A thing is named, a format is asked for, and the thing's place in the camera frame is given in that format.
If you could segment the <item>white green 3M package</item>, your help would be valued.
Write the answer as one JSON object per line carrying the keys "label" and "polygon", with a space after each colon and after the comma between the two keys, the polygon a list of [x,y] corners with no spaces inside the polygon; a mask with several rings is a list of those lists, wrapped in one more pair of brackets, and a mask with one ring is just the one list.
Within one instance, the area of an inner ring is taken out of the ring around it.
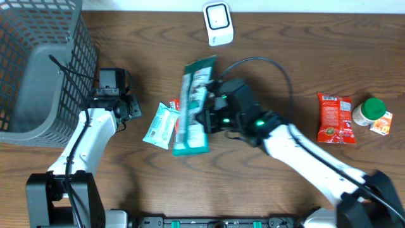
{"label": "white green 3M package", "polygon": [[212,55],[192,63],[184,68],[180,90],[180,116],[173,144],[173,156],[190,156],[209,151],[208,137],[204,127],[196,120],[203,110],[207,97],[207,84],[216,62]]}

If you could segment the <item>mint green wipes pack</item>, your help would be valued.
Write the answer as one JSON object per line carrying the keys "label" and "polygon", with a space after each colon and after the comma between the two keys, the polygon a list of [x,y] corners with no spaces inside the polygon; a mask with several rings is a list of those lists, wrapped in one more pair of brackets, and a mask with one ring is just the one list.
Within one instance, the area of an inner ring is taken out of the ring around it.
{"label": "mint green wipes pack", "polygon": [[160,103],[151,125],[143,138],[146,143],[168,149],[179,111]]}

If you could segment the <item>red tube package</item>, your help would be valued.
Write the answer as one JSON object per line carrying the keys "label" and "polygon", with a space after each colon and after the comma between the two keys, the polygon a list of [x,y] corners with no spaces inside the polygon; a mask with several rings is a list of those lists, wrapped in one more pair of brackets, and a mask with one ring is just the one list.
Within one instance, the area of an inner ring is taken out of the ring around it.
{"label": "red tube package", "polygon": [[[177,111],[180,111],[180,100],[178,98],[170,100],[170,107],[173,109],[176,109]],[[175,133],[176,134],[178,133],[179,120],[180,120],[180,118],[178,118],[175,123]]]}

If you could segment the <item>red candy bag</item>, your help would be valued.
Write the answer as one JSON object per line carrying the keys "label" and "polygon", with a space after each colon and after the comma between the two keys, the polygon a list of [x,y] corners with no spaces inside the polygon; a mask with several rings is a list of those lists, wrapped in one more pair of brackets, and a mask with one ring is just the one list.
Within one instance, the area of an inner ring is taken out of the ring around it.
{"label": "red candy bag", "polygon": [[318,92],[320,102],[320,128],[317,141],[330,144],[355,144],[352,130],[351,104],[349,96],[334,96]]}

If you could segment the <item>green lid white jar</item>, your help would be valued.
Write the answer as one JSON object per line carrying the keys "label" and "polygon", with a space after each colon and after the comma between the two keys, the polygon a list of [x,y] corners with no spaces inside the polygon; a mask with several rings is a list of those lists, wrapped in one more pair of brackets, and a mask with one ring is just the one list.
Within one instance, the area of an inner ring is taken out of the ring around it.
{"label": "green lid white jar", "polygon": [[367,126],[385,115],[385,103],[378,98],[369,98],[352,112],[352,119],[360,126]]}

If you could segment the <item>small orange white box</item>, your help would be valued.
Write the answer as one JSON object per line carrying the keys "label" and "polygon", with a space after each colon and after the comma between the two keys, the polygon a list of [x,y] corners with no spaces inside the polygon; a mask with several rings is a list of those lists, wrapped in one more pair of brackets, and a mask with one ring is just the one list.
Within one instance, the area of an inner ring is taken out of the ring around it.
{"label": "small orange white box", "polygon": [[389,134],[390,126],[392,122],[393,114],[389,111],[386,111],[384,116],[374,121],[370,125],[370,130],[376,132],[377,134],[386,136]]}

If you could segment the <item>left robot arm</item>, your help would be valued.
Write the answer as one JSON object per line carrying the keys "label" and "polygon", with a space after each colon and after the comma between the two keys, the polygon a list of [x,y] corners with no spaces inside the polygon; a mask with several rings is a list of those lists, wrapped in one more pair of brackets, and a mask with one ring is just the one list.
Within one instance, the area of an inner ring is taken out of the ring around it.
{"label": "left robot arm", "polygon": [[88,99],[61,156],[47,172],[28,178],[31,227],[136,227],[125,210],[104,209],[95,176],[118,126],[141,115],[134,94]]}

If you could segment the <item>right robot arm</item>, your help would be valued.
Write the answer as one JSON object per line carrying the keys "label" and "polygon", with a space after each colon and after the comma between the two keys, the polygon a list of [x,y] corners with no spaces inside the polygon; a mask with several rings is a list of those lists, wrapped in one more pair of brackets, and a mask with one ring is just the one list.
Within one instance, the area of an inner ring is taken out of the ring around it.
{"label": "right robot arm", "polygon": [[335,207],[320,208],[301,227],[404,227],[404,208],[392,181],[342,163],[272,111],[236,113],[206,109],[196,120],[208,133],[236,131],[246,143],[284,162],[314,185]]}

